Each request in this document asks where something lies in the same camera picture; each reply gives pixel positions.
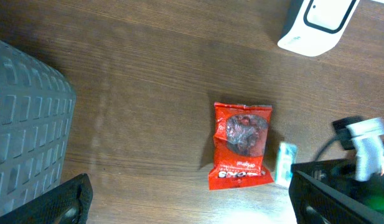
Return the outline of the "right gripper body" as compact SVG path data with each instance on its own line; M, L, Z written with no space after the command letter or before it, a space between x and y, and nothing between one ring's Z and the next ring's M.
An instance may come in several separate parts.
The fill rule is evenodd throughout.
M293 164L301 171L346 196L384 215L384 176L373 174L370 180L355 180L356 162L347 159Z

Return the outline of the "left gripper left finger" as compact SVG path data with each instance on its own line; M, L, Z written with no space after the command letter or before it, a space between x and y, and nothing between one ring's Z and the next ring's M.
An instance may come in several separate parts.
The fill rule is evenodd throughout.
M0 217L2 224L85 224L93 200L89 176L80 174Z

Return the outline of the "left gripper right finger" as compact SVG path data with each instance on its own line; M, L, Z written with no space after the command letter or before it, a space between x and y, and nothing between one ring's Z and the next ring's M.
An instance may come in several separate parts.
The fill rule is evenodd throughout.
M296 171L289 196L298 223L384 223L384 215Z

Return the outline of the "red snack bag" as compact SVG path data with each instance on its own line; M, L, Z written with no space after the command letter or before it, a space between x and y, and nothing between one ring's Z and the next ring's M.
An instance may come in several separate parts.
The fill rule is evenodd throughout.
M208 189L223 190L270 184L263 165L273 107L214 103L213 169Z

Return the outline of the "teal tissue pack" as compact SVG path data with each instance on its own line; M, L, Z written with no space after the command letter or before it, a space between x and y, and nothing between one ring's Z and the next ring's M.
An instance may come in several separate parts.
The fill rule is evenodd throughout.
M288 188L293 173L291 165L296 162L298 148L295 144L280 142L275 169L275 183Z

